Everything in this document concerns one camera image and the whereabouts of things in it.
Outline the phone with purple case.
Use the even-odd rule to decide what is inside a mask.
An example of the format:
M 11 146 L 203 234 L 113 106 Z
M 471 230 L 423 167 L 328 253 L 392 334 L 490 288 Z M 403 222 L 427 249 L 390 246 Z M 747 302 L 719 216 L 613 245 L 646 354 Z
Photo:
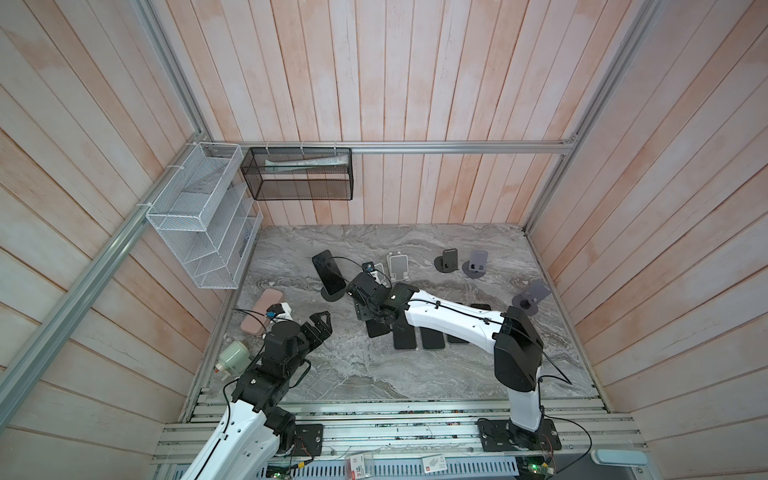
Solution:
M 392 329 L 393 346 L 396 350 L 416 350 L 415 328 L 410 324 L 395 324 Z

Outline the phone with green case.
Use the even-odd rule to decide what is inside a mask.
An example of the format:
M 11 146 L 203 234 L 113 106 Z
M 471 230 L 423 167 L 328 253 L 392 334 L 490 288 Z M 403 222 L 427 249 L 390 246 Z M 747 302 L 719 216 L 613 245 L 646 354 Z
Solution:
M 425 350 L 442 350 L 445 348 L 445 336 L 442 332 L 431 328 L 419 328 L 422 347 Z

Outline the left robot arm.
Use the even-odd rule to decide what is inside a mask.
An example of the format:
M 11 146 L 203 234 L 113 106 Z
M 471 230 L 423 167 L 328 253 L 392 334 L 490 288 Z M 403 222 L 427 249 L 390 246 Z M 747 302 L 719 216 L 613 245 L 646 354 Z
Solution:
M 323 426 L 297 425 L 279 403 L 293 387 L 296 371 L 311 365 L 309 353 L 332 335 L 331 315 L 312 314 L 299 324 L 281 320 L 264 337 L 256 358 L 233 383 L 226 411 L 212 436 L 187 468 L 185 479 L 253 479 L 277 455 L 291 464 L 283 478 L 314 461 L 322 450 Z

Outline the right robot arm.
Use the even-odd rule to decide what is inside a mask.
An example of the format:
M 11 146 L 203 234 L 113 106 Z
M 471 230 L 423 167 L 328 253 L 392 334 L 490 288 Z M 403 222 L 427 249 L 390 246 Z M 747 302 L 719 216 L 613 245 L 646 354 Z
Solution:
M 539 379 L 543 341 L 527 314 L 510 306 L 504 312 L 472 308 L 398 282 L 391 287 L 362 272 L 346 292 L 385 325 L 403 320 L 462 339 L 493 356 L 494 376 L 507 388 L 510 422 L 519 430 L 535 432 L 543 420 Z

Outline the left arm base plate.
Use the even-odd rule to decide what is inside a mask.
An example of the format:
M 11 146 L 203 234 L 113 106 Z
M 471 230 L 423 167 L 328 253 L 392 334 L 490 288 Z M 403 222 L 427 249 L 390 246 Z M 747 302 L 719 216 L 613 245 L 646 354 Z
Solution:
M 320 456 L 323 448 L 324 426 L 320 423 L 298 424 L 288 436 L 288 453 L 293 456 L 314 458 Z

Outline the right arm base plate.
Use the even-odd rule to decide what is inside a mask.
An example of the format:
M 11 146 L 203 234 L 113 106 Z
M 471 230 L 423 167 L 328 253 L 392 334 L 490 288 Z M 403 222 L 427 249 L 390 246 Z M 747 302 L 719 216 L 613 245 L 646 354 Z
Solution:
M 548 418 L 542 419 L 535 432 L 517 427 L 510 420 L 479 418 L 476 425 L 484 452 L 550 452 L 562 449 L 555 424 Z

